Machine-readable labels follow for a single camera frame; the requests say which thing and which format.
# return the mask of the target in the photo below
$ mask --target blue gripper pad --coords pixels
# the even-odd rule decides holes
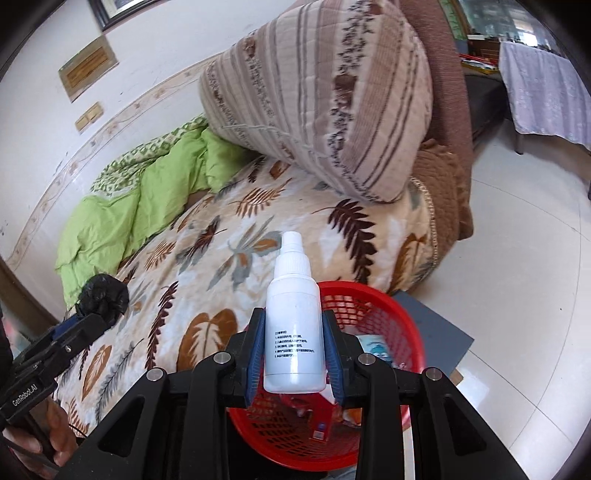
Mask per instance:
[[[256,396],[261,378],[262,359],[265,353],[265,310],[262,311],[256,326],[255,339],[248,361],[247,379],[244,387],[244,399],[248,408]]]
[[[335,400],[339,405],[342,405],[345,400],[343,369],[341,367],[335,337],[324,312],[322,313],[322,334],[324,336],[324,358],[326,359],[326,369],[329,371],[330,386],[332,387]]]

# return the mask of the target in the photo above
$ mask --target pillow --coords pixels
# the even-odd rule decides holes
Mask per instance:
[[[319,0],[217,57],[200,79],[209,126],[348,196],[393,202],[431,119],[423,45],[388,0]]]
[[[293,10],[294,8],[301,7],[302,5],[310,4],[314,1],[316,1],[316,0],[295,0],[295,2],[293,2],[285,11],[288,12],[289,10]],[[398,8],[400,8],[400,0],[389,0],[389,1],[390,1],[390,3],[396,5]]]

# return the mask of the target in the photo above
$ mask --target green comforter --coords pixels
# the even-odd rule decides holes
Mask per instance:
[[[61,235],[56,270],[68,308],[86,280],[115,274],[124,258],[169,225],[189,194],[218,192],[250,158],[197,118],[107,166]]]

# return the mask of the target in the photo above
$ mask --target white floor tile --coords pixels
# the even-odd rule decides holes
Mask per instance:
[[[573,451],[573,444],[536,410],[509,451],[530,480],[551,480]]]
[[[509,448],[535,406],[472,352],[466,354],[457,370],[464,377],[458,390]]]
[[[581,244],[581,270],[564,351],[538,408],[573,442],[591,419],[591,242]]]
[[[513,124],[505,121],[475,162],[475,180],[530,202],[579,230],[581,176],[591,157],[557,137],[526,135],[523,155],[514,150]]]
[[[580,235],[537,207],[477,182],[472,238],[415,296],[475,339],[471,350],[537,404],[566,337]]]
[[[579,199],[579,211],[581,214],[581,234],[589,241],[591,241],[591,200],[586,195]]]

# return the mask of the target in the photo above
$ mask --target finger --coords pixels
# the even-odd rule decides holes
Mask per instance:
[[[72,455],[74,455],[74,452],[76,451],[77,448],[78,448],[78,445],[76,442],[74,442],[73,448],[71,448],[69,450],[65,450],[64,452],[57,452],[53,457],[53,461],[56,463],[57,466],[64,466],[66,464],[66,462],[70,458],[72,458]]]
[[[58,429],[60,425],[60,416],[58,414],[58,405],[53,401],[49,401],[47,404],[47,424],[51,430]]]
[[[41,453],[41,443],[35,437],[29,435],[24,430],[7,427],[2,434],[10,441],[16,443],[19,447],[28,450],[31,453]]]
[[[52,429],[49,432],[49,441],[56,452],[64,452],[68,449],[68,446],[70,445],[69,432],[71,433],[72,431],[67,427]]]
[[[31,471],[33,473],[36,473],[41,478],[44,478],[46,480],[50,480],[55,477],[55,474],[52,473],[52,471],[49,470],[49,468],[45,467],[42,463],[37,462],[35,459],[30,458],[26,455],[23,455],[22,453],[14,451],[14,450],[12,450],[12,452],[20,460],[20,462],[25,466],[25,468],[27,468],[29,471]]]
[[[68,414],[53,400],[47,406],[47,423],[51,429],[67,427],[69,424]]]

